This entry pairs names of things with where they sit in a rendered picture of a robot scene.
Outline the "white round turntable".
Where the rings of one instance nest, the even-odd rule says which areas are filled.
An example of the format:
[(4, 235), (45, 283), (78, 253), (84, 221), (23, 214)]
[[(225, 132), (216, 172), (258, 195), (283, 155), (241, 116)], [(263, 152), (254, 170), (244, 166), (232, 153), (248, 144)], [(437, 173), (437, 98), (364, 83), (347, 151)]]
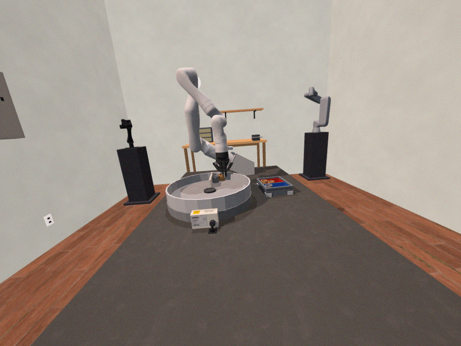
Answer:
[(225, 181), (212, 182), (211, 172), (191, 175), (166, 187), (167, 206), (171, 216), (191, 222), (192, 229), (211, 228), (217, 233), (219, 220), (246, 210), (252, 201), (251, 181), (245, 175), (227, 172)]

